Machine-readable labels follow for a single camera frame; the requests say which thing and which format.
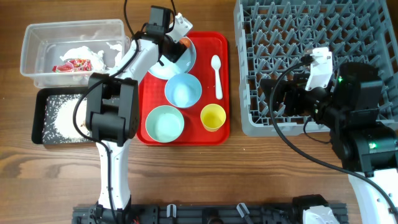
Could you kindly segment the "orange carrot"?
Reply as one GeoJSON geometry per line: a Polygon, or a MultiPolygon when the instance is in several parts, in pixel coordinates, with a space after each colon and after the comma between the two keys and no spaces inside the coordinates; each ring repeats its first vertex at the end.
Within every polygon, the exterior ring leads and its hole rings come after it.
{"type": "Polygon", "coordinates": [[[191,45],[192,45],[191,40],[190,40],[188,37],[184,37],[184,38],[180,39],[179,42],[180,42],[181,44],[183,44],[184,46],[186,46],[186,48],[188,48],[188,49],[189,49],[189,48],[191,47],[191,45]]]}

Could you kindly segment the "white tissue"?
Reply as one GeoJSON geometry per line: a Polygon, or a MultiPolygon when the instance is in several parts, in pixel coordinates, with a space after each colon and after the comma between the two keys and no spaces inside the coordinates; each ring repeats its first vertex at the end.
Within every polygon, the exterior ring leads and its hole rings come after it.
{"type": "Polygon", "coordinates": [[[88,59],[92,64],[92,70],[89,72],[98,72],[109,70],[111,68],[111,66],[105,62],[105,55],[106,53],[104,50],[95,52],[84,45],[82,47],[68,50],[64,55],[59,56],[59,58],[63,63],[65,63],[67,60],[76,58],[88,59]]]}

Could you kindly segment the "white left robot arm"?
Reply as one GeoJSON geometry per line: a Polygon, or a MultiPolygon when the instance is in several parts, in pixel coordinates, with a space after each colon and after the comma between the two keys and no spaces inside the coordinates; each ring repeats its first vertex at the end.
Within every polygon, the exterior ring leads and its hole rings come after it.
{"type": "Polygon", "coordinates": [[[128,154],[139,125],[139,84],[162,57],[176,62],[187,50],[180,42],[192,24],[175,9],[152,6],[150,20],[131,40],[120,63],[88,81],[86,128],[101,163],[101,193],[89,219],[95,223],[134,223],[128,185],[128,154]]]}

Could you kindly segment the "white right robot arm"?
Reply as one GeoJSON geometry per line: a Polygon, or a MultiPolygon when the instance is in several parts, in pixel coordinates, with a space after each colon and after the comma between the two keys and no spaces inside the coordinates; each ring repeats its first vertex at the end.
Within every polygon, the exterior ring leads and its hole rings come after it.
{"type": "Polygon", "coordinates": [[[260,86],[271,110],[283,103],[287,115],[307,113],[317,124],[328,127],[332,149],[342,166],[300,150],[282,133],[272,114],[277,134],[304,158],[348,175],[363,223],[397,223],[397,134],[377,120],[383,87],[378,69],[346,62],[340,65],[335,84],[305,90],[309,81],[305,74],[291,81],[280,76],[263,79],[260,86]]]}

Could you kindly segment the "mint green bowl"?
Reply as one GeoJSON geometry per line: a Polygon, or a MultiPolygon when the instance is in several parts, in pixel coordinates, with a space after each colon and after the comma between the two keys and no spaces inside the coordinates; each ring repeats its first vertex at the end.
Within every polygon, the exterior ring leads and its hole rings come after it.
{"type": "Polygon", "coordinates": [[[147,116],[145,128],[155,142],[168,143],[176,140],[183,132],[183,114],[173,106],[162,105],[154,108],[147,116]]]}

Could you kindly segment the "yellow plastic cup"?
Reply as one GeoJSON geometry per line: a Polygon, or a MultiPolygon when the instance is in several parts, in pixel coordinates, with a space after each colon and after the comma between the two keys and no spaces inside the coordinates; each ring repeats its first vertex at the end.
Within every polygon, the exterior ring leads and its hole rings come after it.
{"type": "Polygon", "coordinates": [[[209,104],[201,110],[200,120],[207,131],[215,132],[224,125],[226,121],[226,112],[220,105],[209,104]]]}

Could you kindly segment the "light blue bowl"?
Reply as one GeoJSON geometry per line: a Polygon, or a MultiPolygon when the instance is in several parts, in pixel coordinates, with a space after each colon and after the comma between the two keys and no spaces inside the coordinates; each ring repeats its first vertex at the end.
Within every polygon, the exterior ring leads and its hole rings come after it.
{"type": "Polygon", "coordinates": [[[164,92],[171,105],[178,108],[189,108],[201,98],[202,86],[197,77],[189,73],[181,73],[167,81],[164,92]]]}

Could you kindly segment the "red patterned snack wrapper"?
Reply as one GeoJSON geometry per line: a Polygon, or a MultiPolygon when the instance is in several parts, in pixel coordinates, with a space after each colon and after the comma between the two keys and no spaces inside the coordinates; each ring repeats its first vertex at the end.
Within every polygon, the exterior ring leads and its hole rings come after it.
{"type": "Polygon", "coordinates": [[[91,61],[88,59],[70,59],[67,60],[63,65],[56,65],[52,71],[55,73],[63,72],[88,72],[92,70],[91,61]]]}

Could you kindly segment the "white rice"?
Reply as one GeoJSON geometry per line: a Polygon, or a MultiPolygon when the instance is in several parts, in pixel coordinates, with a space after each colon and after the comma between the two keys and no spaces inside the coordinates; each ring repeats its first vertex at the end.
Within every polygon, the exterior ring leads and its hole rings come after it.
{"type": "Polygon", "coordinates": [[[43,144],[87,142],[73,125],[73,112],[81,94],[50,95],[46,99],[43,144]]]}

